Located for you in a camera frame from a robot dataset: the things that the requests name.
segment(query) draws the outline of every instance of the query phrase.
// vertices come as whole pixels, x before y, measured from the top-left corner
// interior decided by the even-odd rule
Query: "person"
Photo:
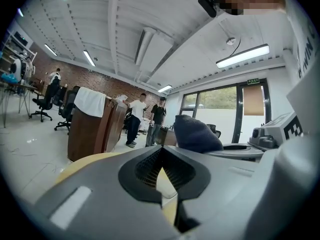
[[[54,79],[59,79],[61,80],[61,76],[59,74],[60,68],[57,68],[55,72],[52,72],[49,77],[50,77],[50,84],[52,84]]]
[[[142,93],[139,99],[131,103],[126,103],[128,107],[132,109],[132,114],[128,123],[127,141],[125,145],[132,149],[137,144],[134,140],[137,137],[139,125],[143,120],[144,109],[147,107],[145,103],[146,97],[147,95]]]
[[[165,121],[167,110],[165,107],[166,98],[161,97],[158,104],[155,104],[151,110],[151,118],[149,123],[148,134],[146,136],[146,147],[153,146],[155,139]]]
[[[320,91],[320,38],[308,14],[297,0],[214,0],[226,12],[243,11],[243,14],[262,14],[277,10],[285,13],[297,40],[297,69],[294,74],[295,86],[287,94],[294,112],[306,133],[319,131],[320,99],[310,102],[306,97],[313,97]],[[312,118],[306,111],[313,112]]]
[[[31,77],[35,74],[36,67],[32,64],[30,57],[28,56],[26,58],[26,68],[25,68],[25,74],[24,74],[24,80],[28,84]]]

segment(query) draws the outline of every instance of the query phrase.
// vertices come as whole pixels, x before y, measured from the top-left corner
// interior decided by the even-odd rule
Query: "dark jeans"
[[[149,147],[155,144],[156,137],[160,131],[161,124],[155,124],[154,127],[149,126],[148,135],[146,136],[145,146]]]
[[[137,137],[139,130],[140,120],[139,118],[131,115],[129,124],[128,124],[128,133],[126,135],[127,142],[125,144],[131,144]]]

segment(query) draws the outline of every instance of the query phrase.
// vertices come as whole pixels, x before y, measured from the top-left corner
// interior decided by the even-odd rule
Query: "cable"
[[[240,41],[239,41],[239,44],[238,44],[238,46],[235,48],[235,50],[233,51],[233,53],[231,53],[231,55],[230,56],[232,56],[234,53],[235,53],[235,51],[239,48],[239,45],[241,44],[241,37],[240,37]]]

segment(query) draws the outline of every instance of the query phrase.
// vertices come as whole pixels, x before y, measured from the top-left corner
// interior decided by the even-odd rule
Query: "blue object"
[[[173,128],[179,148],[198,153],[224,149],[222,142],[205,123],[189,115],[176,115]]]
[[[18,80],[16,79],[15,75],[12,73],[11,74],[3,73],[1,75],[1,78],[9,84],[17,84],[18,83]]]

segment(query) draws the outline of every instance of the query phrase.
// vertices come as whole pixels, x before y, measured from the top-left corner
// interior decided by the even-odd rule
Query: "white towel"
[[[105,100],[105,94],[85,87],[80,87],[76,94],[74,104],[83,113],[86,113],[89,116],[102,118],[104,114]]]

